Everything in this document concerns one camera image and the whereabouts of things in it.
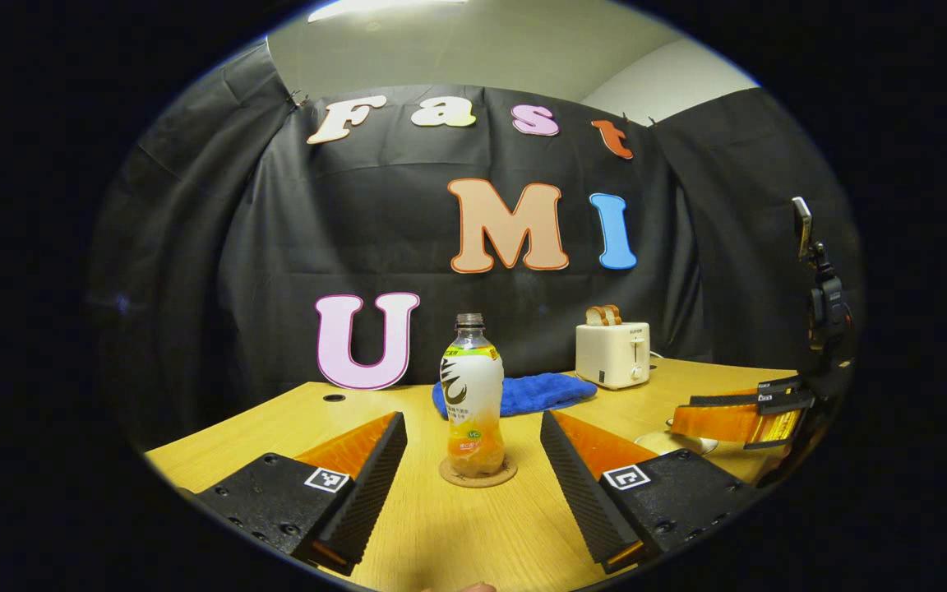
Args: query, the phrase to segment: plastic bottle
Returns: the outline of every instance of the plastic bottle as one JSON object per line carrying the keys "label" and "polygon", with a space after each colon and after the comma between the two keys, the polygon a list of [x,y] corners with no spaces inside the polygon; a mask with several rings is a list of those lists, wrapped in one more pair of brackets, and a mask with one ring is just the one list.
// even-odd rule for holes
{"label": "plastic bottle", "polygon": [[441,358],[441,387],[448,412],[448,460],[465,476],[492,474],[503,464],[499,412],[503,360],[484,337],[480,313],[455,319],[455,341]]}

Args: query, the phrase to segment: toaster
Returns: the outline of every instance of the toaster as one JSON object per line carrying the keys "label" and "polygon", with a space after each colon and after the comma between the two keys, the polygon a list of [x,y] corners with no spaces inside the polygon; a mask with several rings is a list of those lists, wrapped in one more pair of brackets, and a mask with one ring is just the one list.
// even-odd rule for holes
{"label": "toaster", "polygon": [[576,326],[575,375],[606,389],[647,382],[649,323]]}

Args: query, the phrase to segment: smartphone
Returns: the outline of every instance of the smartphone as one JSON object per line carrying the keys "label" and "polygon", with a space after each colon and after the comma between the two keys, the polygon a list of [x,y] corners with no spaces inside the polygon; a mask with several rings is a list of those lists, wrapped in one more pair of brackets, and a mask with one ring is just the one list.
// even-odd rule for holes
{"label": "smartphone", "polygon": [[796,207],[796,237],[799,239],[799,260],[809,257],[809,241],[813,231],[813,214],[806,206],[806,200],[793,197],[792,204]]}

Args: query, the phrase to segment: wooden table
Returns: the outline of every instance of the wooden table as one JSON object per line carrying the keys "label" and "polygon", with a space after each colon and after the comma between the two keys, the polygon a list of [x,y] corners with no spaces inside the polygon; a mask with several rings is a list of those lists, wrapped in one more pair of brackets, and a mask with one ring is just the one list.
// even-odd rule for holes
{"label": "wooden table", "polygon": [[[794,374],[670,359],[655,360],[655,366],[645,385],[598,389],[563,413],[635,439],[665,430],[664,421],[691,395],[744,389]],[[325,401],[332,393],[345,400]],[[391,411],[404,413],[409,444],[363,562],[345,580],[384,592],[455,592],[482,580],[500,592],[561,592],[604,580],[538,441],[539,413],[501,420],[507,454],[518,473],[493,488],[457,487],[437,474],[447,421],[433,408],[430,386],[347,391],[330,383],[305,383],[151,450],[147,458],[174,486],[198,493],[262,453],[296,456]],[[705,458],[754,483],[779,453],[777,447],[744,451],[740,443],[720,442]]]}

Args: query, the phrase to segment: blue letter i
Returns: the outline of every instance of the blue letter i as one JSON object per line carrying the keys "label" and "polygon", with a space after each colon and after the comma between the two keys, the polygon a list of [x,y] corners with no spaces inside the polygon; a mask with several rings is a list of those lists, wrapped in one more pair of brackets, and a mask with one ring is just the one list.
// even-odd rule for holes
{"label": "blue letter i", "polygon": [[627,209],[627,202],[607,192],[595,192],[590,196],[590,203],[597,207],[602,219],[602,236],[605,238],[605,252],[599,258],[602,267],[610,270],[629,270],[634,267],[638,258],[627,243],[627,226],[623,224],[623,211]]}

